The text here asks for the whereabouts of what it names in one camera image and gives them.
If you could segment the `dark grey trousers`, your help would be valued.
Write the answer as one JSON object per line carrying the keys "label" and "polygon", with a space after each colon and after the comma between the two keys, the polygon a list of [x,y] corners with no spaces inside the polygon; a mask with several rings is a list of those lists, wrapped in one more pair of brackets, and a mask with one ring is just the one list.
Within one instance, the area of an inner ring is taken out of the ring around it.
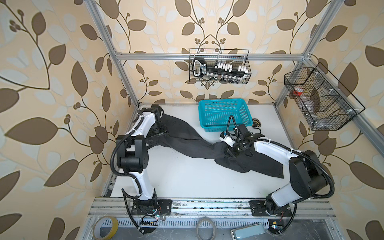
{"label": "dark grey trousers", "polygon": [[284,178],[283,164],[271,157],[255,151],[254,147],[232,157],[228,145],[224,142],[211,144],[203,139],[187,122],[164,114],[161,122],[167,127],[168,133],[146,137],[146,144],[163,146],[196,159],[214,160],[218,165],[239,172],[255,171],[275,178]]}

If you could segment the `teal plastic basket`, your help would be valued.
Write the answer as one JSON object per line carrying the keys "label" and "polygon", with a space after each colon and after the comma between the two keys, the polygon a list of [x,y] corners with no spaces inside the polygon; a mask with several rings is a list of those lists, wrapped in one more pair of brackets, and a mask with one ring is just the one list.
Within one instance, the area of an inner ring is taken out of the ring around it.
{"label": "teal plastic basket", "polygon": [[202,100],[199,102],[199,121],[206,132],[223,132],[230,116],[237,125],[250,127],[253,124],[249,108],[243,99]]}

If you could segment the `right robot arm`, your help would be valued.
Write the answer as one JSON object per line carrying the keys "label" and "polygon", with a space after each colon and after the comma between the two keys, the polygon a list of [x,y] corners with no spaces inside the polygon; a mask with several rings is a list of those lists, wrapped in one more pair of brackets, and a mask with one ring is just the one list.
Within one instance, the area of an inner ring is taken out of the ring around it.
{"label": "right robot arm", "polygon": [[266,213],[277,215],[278,211],[289,204],[297,204],[310,198],[327,199],[335,193],[335,183],[331,175],[322,167],[317,155],[312,151],[301,152],[284,146],[262,134],[249,132],[245,125],[220,134],[231,157],[239,157],[246,151],[255,153],[262,160],[272,160],[289,169],[290,181],[285,186],[266,197]]}

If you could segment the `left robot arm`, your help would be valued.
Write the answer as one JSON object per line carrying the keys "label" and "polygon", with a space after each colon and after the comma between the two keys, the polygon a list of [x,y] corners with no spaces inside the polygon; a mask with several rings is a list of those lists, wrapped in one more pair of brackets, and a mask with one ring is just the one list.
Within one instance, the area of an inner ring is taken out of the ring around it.
{"label": "left robot arm", "polygon": [[159,105],[139,110],[133,128],[116,139],[110,160],[114,175],[132,179],[137,194],[129,195],[125,189],[122,189],[122,194],[125,199],[132,199],[133,207],[141,211],[152,212],[159,209],[156,190],[151,185],[146,171],[149,163],[146,140],[168,132],[167,127],[161,122],[163,112]]}

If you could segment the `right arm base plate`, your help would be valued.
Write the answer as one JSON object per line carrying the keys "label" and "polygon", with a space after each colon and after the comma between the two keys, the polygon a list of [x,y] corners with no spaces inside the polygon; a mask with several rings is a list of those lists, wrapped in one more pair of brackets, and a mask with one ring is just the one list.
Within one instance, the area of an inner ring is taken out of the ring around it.
{"label": "right arm base plate", "polygon": [[291,217],[293,208],[289,204],[282,207],[276,205],[273,201],[252,200],[249,201],[253,217]]}

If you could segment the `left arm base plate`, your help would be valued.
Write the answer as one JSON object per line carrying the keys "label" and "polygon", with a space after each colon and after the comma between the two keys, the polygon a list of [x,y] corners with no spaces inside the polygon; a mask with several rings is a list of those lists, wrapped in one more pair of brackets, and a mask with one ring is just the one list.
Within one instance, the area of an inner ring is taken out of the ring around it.
{"label": "left arm base plate", "polygon": [[134,200],[133,212],[138,216],[169,215],[172,210],[172,200]]}

